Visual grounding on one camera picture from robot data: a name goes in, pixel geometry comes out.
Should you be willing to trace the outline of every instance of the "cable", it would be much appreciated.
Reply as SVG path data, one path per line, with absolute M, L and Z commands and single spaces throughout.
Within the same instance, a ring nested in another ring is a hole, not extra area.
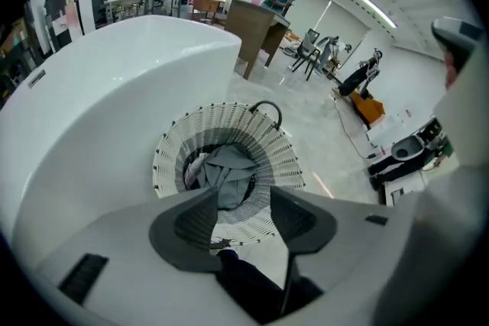
M 423 173 L 419 173 L 419 176 L 421 177 L 421 180 L 423 181 L 423 185 L 426 187 L 426 181 L 425 181 L 425 179 L 423 177 Z
M 338 108 L 336 107 L 336 98 L 335 98 L 335 109 L 336 109 L 336 111 L 338 112 L 339 121 L 340 121 L 340 123 L 342 124 L 343 131 L 345 132 L 346 137 L 347 137 L 347 138 L 350 140 L 350 143 L 351 143 L 351 145 L 354 147 L 355 151 L 357 151 L 358 156 L 359 156 L 360 158 L 362 158 L 362 159 L 365 159 L 365 160 L 367 160 L 367 159 L 371 159 L 371 158 L 373 158 L 373 157 L 376 157 L 376 156 L 377 156 L 377 154 L 375 154 L 375 153 L 371 153 L 371 154 L 370 154 L 368 157 L 364 157 L 363 155 L 361 155 L 361 154 L 360 154 L 360 152 L 358 151 L 357 146 L 355 146 L 355 143 L 353 142 L 353 140 L 351 139 L 350 135 L 348 134 L 348 132 L 347 132 L 347 131 L 346 131 L 346 129 L 345 129 L 345 125 L 343 124 L 342 115 L 340 114 L 340 112 L 339 112 Z

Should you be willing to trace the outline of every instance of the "chair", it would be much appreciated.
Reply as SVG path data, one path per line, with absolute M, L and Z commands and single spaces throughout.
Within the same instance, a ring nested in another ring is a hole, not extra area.
M 316 49 L 318 50 L 318 52 L 321 51 L 321 54 L 320 55 L 318 54 L 318 56 L 316 56 L 315 59 L 313 59 L 312 57 L 309 58 L 306 71 L 304 71 L 304 73 L 307 73 L 309 67 L 311 67 L 311 70 L 309 71 L 309 75 L 307 76 L 306 81 L 308 81 L 309 78 L 311 77 L 311 73 L 313 73 L 316 64 L 320 64 L 321 68 L 324 66 L 324 64 L 326 64 L 329 56 L 332 54 L 332 51 L 329 50 L 328 45 L 331 44 L 332 42 L 334 43 L 335 40 L 336 38 L 333 37 L 324 37 L 323 39 L 320 40 L 320 42 L 318 42 L 318 44 L 316 45 Z
M 314 46 L 314 43 L 319 37 L 319 33 L 317 31 L 314 31 L 313 29 L 309 29 L 304 36 L 303 42 L 300 44 L 300 46 L 297 48 L 297 55 L 299 58 L 296 60 L 290 68 L 292 69 L 292 72 L 296 72 L 296 70 L 303 65 L 303 63 L 308 60 L 315 52 L 316 52 L 316 47 Z

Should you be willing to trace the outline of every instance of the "black slot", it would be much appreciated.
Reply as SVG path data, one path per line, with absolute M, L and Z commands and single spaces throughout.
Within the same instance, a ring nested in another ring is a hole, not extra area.
M 85 254 L 61 282 L 59 290 L 75 303 L 81 305 L 90 289 L 99 278 L 108 258 L 95 254 Z
M 389 220 L 388 218 L 379 215 L 368 215 L 365 218 L 365 221 L 369 221 L 371 223 L 379 224 L 379 225 L 386 225 L 388 220 Z

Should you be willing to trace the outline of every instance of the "office chair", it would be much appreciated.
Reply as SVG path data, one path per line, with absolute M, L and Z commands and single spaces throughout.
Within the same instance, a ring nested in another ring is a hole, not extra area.
M 290 68 L 292 69 L 292 72 L 296 72 L 297 69 L 303 65 L 303 63 L 306 60 L 309 60 L 309 58 L 317 51 L 317 48 L 314 46 L 314 43 L 319 37 L 319 33 L 317 31 L 314 31 L 313 29 L 309 29 L 304 36 L 303 42 L 300 44 L 300 47 L 297 48 L 297 55 L 299 58 L 296 60 Z

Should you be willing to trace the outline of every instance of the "gray clothing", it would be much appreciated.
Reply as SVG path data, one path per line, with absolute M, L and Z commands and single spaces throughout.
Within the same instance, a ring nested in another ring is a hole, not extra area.
M 229 144 L 214 150 L 204 161 L 197 181 L 200 188 L 218 188 L 218 208 L 233 209 L 245 198 L 256 165 L 247 158 L 240 144 Z

